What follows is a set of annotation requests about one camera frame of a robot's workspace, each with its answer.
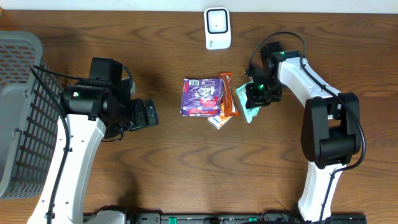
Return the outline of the mint green white packet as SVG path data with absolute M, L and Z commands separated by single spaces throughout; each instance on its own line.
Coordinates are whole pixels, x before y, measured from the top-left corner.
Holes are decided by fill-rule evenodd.
M 246 85 L 252 84 L 252 83 L 253 83 L 253 81 L 247 82 L 235 90 L 235 92 L 239 98 L 239 102 L 242 106 L 244 117 L 246 118 L 247 123 L 252 122 L 253 117 L 255 117 L 258 114 L 259 109 L 260 109 L 260 107 L 249 108 L 249 109 L 246 108 L 246 103 L 248 102 L 248 98 L 246 96 Z

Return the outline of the red white snack bar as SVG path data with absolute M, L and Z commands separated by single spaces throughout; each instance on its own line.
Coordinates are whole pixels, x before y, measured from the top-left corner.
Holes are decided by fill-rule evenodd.
M 231 72 L 221 72 L 219 77 L 223 81 L 223 104 L 225 116 L 239 116 L 239 111 L 235 105 L 231 90 Z

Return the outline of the small orange box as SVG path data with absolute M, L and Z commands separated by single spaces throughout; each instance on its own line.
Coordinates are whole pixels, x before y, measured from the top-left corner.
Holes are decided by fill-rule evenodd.
M 219 115 L 208 118 L 208 122 L 212 124 L 216 129 L 221 129 L 230 119 L 232 116 L 225 115 L 225 108 L 224 104 L 221 104 L 221 112 Z

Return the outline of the purple snack bag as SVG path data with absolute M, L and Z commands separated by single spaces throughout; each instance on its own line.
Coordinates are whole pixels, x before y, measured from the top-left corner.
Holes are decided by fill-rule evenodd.
M 223 80 L 184 79 L 180 113 L 183 116 L 214 117 L 221 113 Z

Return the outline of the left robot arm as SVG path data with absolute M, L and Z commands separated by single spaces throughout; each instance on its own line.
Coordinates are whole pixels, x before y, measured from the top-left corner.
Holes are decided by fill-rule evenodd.
M 78 78 L 59 96 L 50 94 L 59 114 L 57 141 L 39 202 L 29 223 L 83 223 L 84 202 L 93 161 L 101 142 L 122 140 L 125 132 L 156 126 L 152 99 L 132 99 L 127 66 L 92 59 L 88 78 Z

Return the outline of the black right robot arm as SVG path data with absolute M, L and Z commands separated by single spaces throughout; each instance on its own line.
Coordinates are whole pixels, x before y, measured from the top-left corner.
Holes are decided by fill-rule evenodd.
M 304 223 L 331 218 L 331 201 L 341 173 L 364 145 L 359 100 L 330 86 L 298 50 L 284 51 L 278 42 L 255 48 L 262 68 L 249 64 L 245 108 L 279 102 L 287 87 L 304 107 L 301 147 L 308 161 L 305 187 L 297 208 Z

